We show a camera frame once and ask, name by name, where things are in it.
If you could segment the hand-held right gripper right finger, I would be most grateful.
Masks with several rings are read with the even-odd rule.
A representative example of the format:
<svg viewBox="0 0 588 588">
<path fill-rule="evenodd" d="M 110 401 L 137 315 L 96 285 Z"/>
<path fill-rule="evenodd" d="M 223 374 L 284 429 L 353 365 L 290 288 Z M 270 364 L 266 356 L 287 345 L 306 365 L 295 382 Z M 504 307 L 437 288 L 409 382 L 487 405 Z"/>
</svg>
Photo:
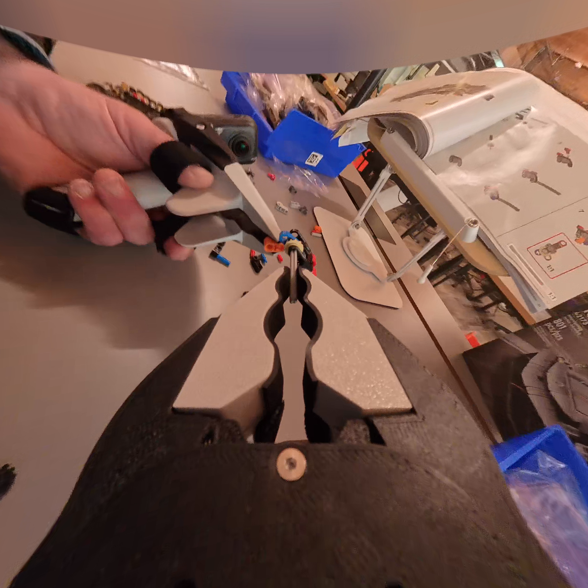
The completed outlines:
<svg viewBox="0 0 588 588">
<path fill-rule="evenodd" d="M 298 271 L 309 442 L 333 442 L 349 421 L 410 414 L 413 405 L 368 317 L 306 269 Z"/>
</svg>

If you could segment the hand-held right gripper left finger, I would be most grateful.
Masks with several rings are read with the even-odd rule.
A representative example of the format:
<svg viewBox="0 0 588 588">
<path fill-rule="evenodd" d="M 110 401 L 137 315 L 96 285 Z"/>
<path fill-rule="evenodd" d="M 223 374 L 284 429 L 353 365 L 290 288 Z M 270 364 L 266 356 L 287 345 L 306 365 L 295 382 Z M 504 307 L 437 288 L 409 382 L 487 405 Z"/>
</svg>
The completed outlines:
<svg viewBox="0 0 588 588">
<path fill-rule="evenodd" d="M 173 410 L 239 425 L 254 442 L 274 442 L 283 410 L 283 373 L 276 335 L 285 325 L 289 270 L 278 269 L 222 313 Z"/>
</svg>

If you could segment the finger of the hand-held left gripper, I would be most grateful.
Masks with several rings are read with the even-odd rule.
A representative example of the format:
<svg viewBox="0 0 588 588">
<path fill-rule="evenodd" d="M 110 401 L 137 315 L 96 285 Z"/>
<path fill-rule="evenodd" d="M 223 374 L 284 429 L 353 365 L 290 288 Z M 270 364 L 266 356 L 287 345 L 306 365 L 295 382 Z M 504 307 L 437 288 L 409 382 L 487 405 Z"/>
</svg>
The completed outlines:
<svg viewBox="0 0 588 588">
<path fill-rule="evenodd" d="M 247 249 L 263 252 L 264 241 L 269 234 L 258 228 L 247 216 L 202 215 L 191 217 L 178 229 L 175 240 L 184 247 L 193 249 L 214 246 L 218 243 L 236 242 Z"/>
<path fill-rule="evenodd" d="M 206 189 L 183 187 L 166 202 L 176 217 L 202 215 L 247 216 L 258 228 L 277 241 L 281 229 L 275 216 L 240 164 L 227 169 L 212 168 L 213 183 Z"/>
</svg>

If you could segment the small black lego assembly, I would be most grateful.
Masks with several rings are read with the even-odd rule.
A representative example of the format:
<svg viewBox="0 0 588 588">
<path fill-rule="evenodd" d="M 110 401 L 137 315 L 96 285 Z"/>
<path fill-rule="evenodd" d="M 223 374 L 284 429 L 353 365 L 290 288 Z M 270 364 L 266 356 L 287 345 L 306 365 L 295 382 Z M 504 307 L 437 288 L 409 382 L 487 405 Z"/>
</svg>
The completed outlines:
<svg viewBox="0 0 588 588">
<path fill-rule="evenodd" d="M 315 273 L 316 256 L 301 231 L 291 229 L 280 234 L 279 243 L 283 245 L 283 252 L 288 257 L 290 285 L 289 302 L 298 301 L 299 270 L 306 269 Z"/>
</svg>

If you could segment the clear bags of lego pieces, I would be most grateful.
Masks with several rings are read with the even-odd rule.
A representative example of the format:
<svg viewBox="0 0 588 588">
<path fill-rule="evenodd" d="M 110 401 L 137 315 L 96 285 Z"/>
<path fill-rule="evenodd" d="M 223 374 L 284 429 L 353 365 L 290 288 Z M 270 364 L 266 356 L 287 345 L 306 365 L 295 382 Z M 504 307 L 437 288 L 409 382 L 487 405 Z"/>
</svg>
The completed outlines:
<svg viewBox="0 0 588 588">
<path fill-rule="evenodd" d="M 565 463 L 539 451 L 504 477 L 528 527 L 572 587 L 587 587 L 587 503 Z"/>
<path fill-rule="evenodd" d="M 335 104 L 304 74 L 248 73 L 245 90 L 256 111 L 273 130 L 292 111 L 331 129 L 341 117 Z"/>
</svg>

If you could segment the black lego set box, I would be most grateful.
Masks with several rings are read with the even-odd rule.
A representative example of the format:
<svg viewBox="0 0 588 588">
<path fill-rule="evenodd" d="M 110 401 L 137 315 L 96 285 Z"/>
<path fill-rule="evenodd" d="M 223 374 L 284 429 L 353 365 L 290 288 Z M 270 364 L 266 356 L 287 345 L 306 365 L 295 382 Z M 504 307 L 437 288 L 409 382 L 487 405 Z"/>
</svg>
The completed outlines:
<svg viewBox="0 0 588 588">
<path fill-rule="evenodd" d="M 503 441 L 553 425 L 587 459 L 587 302 L 464 353 Z"/>
</svg>

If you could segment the lego instruction booklet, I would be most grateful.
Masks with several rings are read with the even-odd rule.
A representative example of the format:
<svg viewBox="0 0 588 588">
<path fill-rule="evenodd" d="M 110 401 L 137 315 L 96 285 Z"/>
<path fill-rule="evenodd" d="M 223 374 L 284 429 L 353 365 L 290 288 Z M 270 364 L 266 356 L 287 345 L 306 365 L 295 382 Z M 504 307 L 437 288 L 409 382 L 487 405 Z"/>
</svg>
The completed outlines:
<svg viewBox="0 0 588 588">
<path fill-rule="evenodd" d="M 339 145 L 382 156 L 445 232 L 483 245 L 530 312 L 587 290 L 587 113 L 522 70 L 393 86 L 343 114 Z"/>
</svg>

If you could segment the person's left hand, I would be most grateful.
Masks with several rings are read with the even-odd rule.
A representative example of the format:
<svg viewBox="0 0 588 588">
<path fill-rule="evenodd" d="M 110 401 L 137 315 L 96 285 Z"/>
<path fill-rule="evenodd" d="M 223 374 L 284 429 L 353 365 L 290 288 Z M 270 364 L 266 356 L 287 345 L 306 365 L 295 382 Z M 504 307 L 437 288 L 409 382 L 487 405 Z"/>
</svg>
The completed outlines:
<svg viewBox="0 0 588 588">
<path fill-rule="evenodd" d="M 81 235 L 100 246 L 155 234 L 122 173 L 171 142 L 144 114 L 19 57 L 1 57 L 1 173 L 21 194 L 68 188 Z"/>
</svg>

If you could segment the empty clear plastic bag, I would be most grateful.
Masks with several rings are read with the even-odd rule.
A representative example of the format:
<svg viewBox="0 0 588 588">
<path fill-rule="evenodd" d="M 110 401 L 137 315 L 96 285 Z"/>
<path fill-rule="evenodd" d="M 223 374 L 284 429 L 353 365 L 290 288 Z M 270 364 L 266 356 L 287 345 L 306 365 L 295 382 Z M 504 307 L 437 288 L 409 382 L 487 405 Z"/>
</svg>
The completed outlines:
<svg viewBox="0 0 588 588">
<path fill-rule="evenodd" d="M 297 190 L 305 190 L 319 195 L 325 194 L 329 190 L 328 184 L 323 181 L 322 177 L 310 169 L 288 164 L 275 156 L 268 161 L 272 172 Z"/>
</svg>

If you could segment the blue labelled parts bin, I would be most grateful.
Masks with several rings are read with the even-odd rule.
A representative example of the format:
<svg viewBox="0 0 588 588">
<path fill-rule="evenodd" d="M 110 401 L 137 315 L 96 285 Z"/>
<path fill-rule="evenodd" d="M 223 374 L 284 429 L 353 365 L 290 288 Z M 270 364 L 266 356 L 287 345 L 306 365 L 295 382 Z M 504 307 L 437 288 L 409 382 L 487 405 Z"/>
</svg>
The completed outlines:
<svg viewBox="0 0 588 588">
<path fill-rule="evenodd" d="M 339 146 L 339 139 L 334 139 L 330 129 L 297 110 L 272 129 L 248 97 L 245 81 L 243 72 L 223 71 L 221 76 L 228 109 L 232 114 L 247 115 L 254 120 L 258 128 L 258 152 L 264 158 L 276 158 L 336 178 L 365 151 L 363 143 Z"/>
</svg>

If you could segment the white book stand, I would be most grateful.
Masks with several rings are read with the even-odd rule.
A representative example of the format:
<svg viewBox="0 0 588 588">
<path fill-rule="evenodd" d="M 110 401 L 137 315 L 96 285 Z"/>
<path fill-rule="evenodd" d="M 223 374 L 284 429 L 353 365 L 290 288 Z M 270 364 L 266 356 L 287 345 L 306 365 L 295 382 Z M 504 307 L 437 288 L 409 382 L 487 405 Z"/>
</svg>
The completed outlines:
<svg viewBox="0 0 588 588">
<path fill-rule="evenodd" d="M 530 274 L 524 274 L 508 260 L 490 240 L 490 232 L 481 223 L 481 217 L 438 180 L 398 130 L 386 128 L 383 122 L 372 118 L 367 132 L 387 164 L 356 217 L 347 220 L 319 206 L 313 209 L 337 278 L 349 296 L 361 302 L 401 308 L 401 297 L 394 283 L 411 268 L 416 268 L 425 253 L 448 237 L 475 268 L 492 275 L 510 276 L 532 313 L 549 308 L 554 301 L 550 294 Z M 418 199 L 440 228 L 430 243 L 398 270 L 388 269 L 375 239 L 363 227 L 367 212 L 393 174 L 398 177 L 396 182 L 406 185 L 406 190 Z"/>
</svg>

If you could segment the plain blue parts bin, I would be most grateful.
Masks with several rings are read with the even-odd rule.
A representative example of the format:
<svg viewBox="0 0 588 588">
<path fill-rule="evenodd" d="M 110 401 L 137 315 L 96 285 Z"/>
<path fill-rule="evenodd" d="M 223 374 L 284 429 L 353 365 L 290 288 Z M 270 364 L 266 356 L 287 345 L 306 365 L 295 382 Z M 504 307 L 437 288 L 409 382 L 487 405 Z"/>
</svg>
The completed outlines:
<svg viewBox="0 0 588 588">
<path fill-rule="evenodd" d="M 539 451 L 571 468 L 587 503 L 587 463 L 561 426 L 553 425 L 492 447 L 503 476 L 506 470 L 519 467 Z"/>
</svg>

